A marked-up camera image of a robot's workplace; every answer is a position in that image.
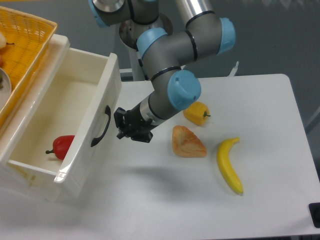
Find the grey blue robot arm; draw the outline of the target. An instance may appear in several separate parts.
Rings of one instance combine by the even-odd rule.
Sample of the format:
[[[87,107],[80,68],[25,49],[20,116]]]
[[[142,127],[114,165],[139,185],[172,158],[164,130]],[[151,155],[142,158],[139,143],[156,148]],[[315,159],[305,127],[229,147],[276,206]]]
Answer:
[[[114,112],[117,137],[148,143],[152,130],[187,109],[201,95],[195,75],[183,66],[232,49],[236,31],[228,18],[219,18],[208,0],[179,0],[185,30],[170,33],[156,0],[91,0],[97,24],[121,24],[122,42],[138,53],[138,66],[153,92],[133,109]]]

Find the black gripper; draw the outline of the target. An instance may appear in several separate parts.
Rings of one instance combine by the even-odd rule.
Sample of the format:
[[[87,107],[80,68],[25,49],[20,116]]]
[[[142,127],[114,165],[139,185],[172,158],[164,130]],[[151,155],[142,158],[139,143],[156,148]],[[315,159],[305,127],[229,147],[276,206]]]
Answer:
[[[127,112],[121,107],[115,110],[113,116],[115,125],[119,130],[116,136],[118,139],[130,138],[142,143],[149,143],[152,140],[151,130],[156,126],[152,125],[153,119],[150,116],[147,116],[146,119],[143,117],[140,107],[141,104],[139,103]]]

